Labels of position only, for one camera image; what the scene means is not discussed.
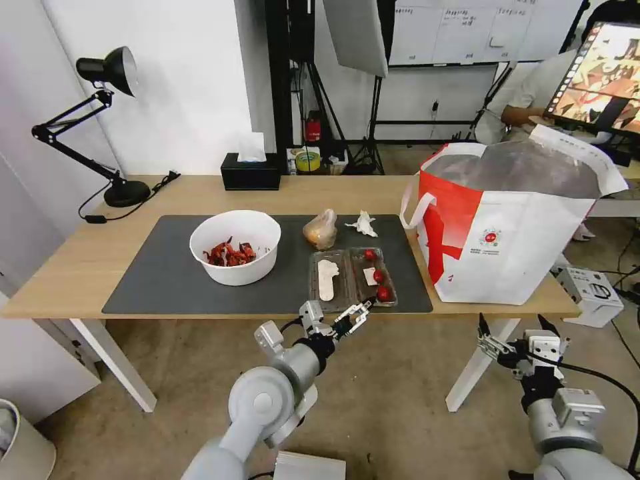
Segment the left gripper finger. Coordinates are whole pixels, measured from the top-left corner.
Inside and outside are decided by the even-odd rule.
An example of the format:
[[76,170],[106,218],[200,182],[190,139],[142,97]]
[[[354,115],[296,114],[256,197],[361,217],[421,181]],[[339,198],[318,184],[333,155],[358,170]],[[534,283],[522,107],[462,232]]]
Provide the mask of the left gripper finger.
[[367,321],[371,308],[376,304],[375,297],[368,297],[364,301],[351,305],[338,315],[334,325],[362,325]]
[[348,326],[345,333],[346,335],[353,334],[367,321],[372,306],[372,303],[359,303],[348,308],[345,314]]

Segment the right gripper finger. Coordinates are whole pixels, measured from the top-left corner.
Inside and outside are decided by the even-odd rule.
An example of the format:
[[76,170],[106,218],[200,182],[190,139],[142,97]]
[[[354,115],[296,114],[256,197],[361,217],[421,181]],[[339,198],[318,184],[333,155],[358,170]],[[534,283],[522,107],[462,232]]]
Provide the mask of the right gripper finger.
[[482,313],[479,314],[477,332],[477,346],[485,355],[493,360],[498,360],[501,355],[508,354],[508,345],[492,336],[489,325]]
[[562,337],[556,326],[548,321],[542,314],[537,316],[540,326],[543,330],[550,331],[559,338],[559,353],[564,353],[571,344],[569,337]]

